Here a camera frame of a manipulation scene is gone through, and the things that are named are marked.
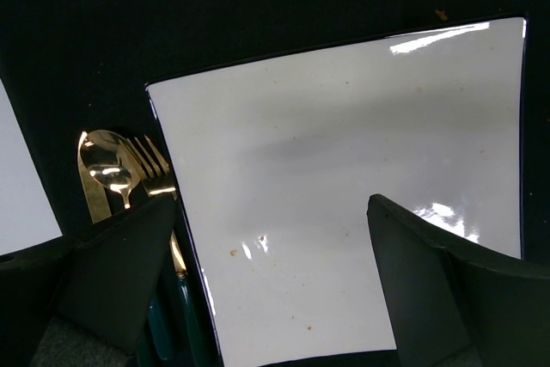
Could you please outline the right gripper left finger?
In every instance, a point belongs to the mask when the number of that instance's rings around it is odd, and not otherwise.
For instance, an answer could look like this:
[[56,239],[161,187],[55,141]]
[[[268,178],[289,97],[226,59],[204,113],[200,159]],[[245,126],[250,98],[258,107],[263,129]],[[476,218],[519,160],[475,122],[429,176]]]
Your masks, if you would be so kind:
[[154,197],[1,257],[3,366],[125,366],[168,252],[175,205]]

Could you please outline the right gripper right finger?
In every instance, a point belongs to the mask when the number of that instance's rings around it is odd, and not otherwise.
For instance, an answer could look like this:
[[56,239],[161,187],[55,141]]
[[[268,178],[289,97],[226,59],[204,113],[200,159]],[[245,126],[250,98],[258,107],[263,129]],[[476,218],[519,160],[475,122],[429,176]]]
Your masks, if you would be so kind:
[[381,194],[370,239],[400,364],[547,366],[549,269],[441,229]]

